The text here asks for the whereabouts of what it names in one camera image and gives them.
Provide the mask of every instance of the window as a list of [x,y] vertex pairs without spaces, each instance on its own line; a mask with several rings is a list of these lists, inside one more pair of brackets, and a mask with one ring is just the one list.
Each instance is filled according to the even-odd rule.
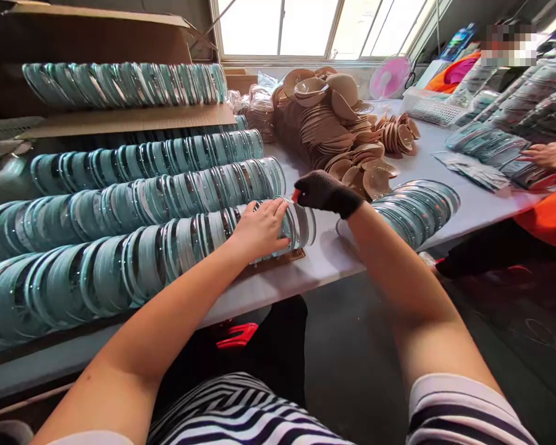
[[[211,0],[217,18],[233,0]],[[408,54],[436,0],[234,0],[223,61],[366,61]]]

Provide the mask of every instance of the orange clothing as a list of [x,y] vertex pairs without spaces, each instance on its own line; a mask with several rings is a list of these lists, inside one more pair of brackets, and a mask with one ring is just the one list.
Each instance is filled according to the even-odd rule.
[[556,192],[515,216],[515,222],[535,238],[556,247]]
[[445,70],[438,73],[429,83],[424,87],[425,90],[431,91],[438,91],[439,93],[448,93],[451,94],[455,91],[461,79],[457,82],[449,82],[449,74],[456,69],[459,69],[465,61],[470,59],[479,59],[480,58],[480,51],[476,51],[475,53],[470,54],[469,56],[464,57],[463,59],[459,59],[457,62],[454,62],[452,65],[449,65]]

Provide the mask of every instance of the white table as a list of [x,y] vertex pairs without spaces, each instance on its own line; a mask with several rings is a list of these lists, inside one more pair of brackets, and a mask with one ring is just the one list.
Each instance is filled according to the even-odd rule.
[[[399,103],[393,104],[393,107],[396,110]],[[501,221],[533,206],[542,198],[542,195],[517,190],[500,196],[480,189],[430,156],[430,152],[444,150],[444,141],[451,131],[423,122],[418,122],[418,127],[422,133],[418,141],[419,153],[400,160],[387,159],[401,170],[401,174],[392,181],[392,186],[413,179],[434,179],[453,187],[461,198],[457,214],[423,248]],[[292,194],[294,182],[308,172],[307,165],[276,144],[266,145],[266,155],[275,156],[281,163],[287,179],[287,194]],[[232,285],[206,315],[201,327],[363,271],[364,265],[354,250],[335,232],[338,218],[335,214],[317,211],[316,240],[305,248],[305,258]],[[0,365],[0,397],[81,370],[119,327],[119,324],[110,326]]]

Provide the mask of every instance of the shirt sleeve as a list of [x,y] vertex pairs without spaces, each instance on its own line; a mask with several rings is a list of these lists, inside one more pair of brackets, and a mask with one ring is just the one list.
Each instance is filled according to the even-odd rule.
[[49,445],[133,445],[127,437],[113,431],[83,431],[55,440]]
[[406,443],[536,445],[507,400],[492,388],[453,374],[420,377],[410,393]]

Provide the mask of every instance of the window frame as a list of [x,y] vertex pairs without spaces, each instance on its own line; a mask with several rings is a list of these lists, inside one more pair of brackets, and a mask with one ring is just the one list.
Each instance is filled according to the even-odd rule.
[[[219,6],[218,6],[218,0],[209,0],[210,1],[210,10],[212,12],[212,18],[213,21],[216,20],[219,16],[219,14],[221,13],[221,11],[219,11]],[[440,14],[441,16],[443,15],[443,10],[447,8],[447,6],[451,3],[452,0],[438,0],[439,1],[439,10],[440,10]],[[362,53],[364,51],[364,47],[367,44],[367,41],[369,40],[369,35],[371,34],[371,30],[373,29],[373,25],[375,23],[375,20],[377,19],[377,15],[379,13],[379,10],[381,9],[381,6],[383,5],[383,0],[381,0],[381,2],[379,3],[379,6],[377,7],[377,11],[375,12],[375,15],[373,16],[373,21],[371,22],[371,26],[369,27],[369,31],[366,34],[366,37],[364,38],[364,43],[363,46],[361,48],[360,54],[361,56],[356,59],[356,60],[341,60],[341,59],[331,59],[330,58],[330,53],[332,52],[332,47],[334,45],[334,40],[335,40],[335,34],[336,31],[338,29],[338,24],[340,22],[340,17],[342,15],[342,9],[344,7],[344,2],[345,0],[338,0],[338,3],[336,5],[335,8],[335,13],[334,13],[334,18],[332,19],[332,26],[329,32],[329,36],[327,37],[327,43],[326,43],[326,50],[325,53],[323,54],[323,56],[286,56],[286,55],[276,55],[276,56],[252,56],[252,55],[244,55],[244,54],[225,54],[224,53],[224,47],[222,44],[222,31],[221,31],[221,21],[218,20],[216,22],[216,24],[214,25],[214,37],[216,38],[216,46],[218,48],[218,57],[219,57],[219,62],[221,62],[223,65],[226,66],[252,66],[252,65],[272,65],[272,66],[291,66],[293,64],[312,64],[312,65],[317,65],[317,64],[329,64],[329,65],[335,65],[335,66],[366,66],[366,65],[375,65],[378,64],[379,62],[382,62],[384,60],[386,60],[388,57],[384,57],[384,56],[362,56]],[[420,9],[420,11],[418,12],[418,14],[416,15],[415,21],[412,24],[412,26],[410,27],[408,33],[406,34],[406,37],[400,47],[400,51],[396,54],[396,56],[399,56],[402,48],[404,47],[404,45],[406,44],[408,37],[410,36],[410,33],[412,31],[412,29],[414,28],[414,26],[416,25],[418,18],[420,17],[420,14],[422,13],[424,7],[426,6],[426,4],[428,3],[428,0],[424,0],[422,8]],[[278,47],[277,47],[277,53],[280,53],[280,45],[282,43],[282,24],[284,22],[284,4],[285,4],[285,0],[281,0],[280,3],[280,9],[282,11],[282,16],[280,17],[280,24],[279,24],[279,31],[278,31]],[[426,20],[424,21],[424,23],[422,24],[421,28],[418,30],[416,37],[414,38],[414,42],[410,45],[410,47],[408,48],[408,52],[407,52],[407,56],[410,58],[410,60],[414,60],[415,57],[411,57],[411,54],[413,54],[413,51],[416,47],[417,42],[420,40],[421,41],[421,46],[420,46],[420,50],[422,49],[422,47],[426,44],[426,42],[428,41],[428,38],[426,39],[422,39],[423,37],[423,31],[427,30],[428,31],[428,37],[430,37],[430,34],[432,32],[432,29],[434,29],[433,27],[428,27],[427,25],[430,25],[432,22],[432,19],[434,17],[434,21],[436,24],[436,8],[433,7],[432,11],[430,11],[429,15],[426,17]]]

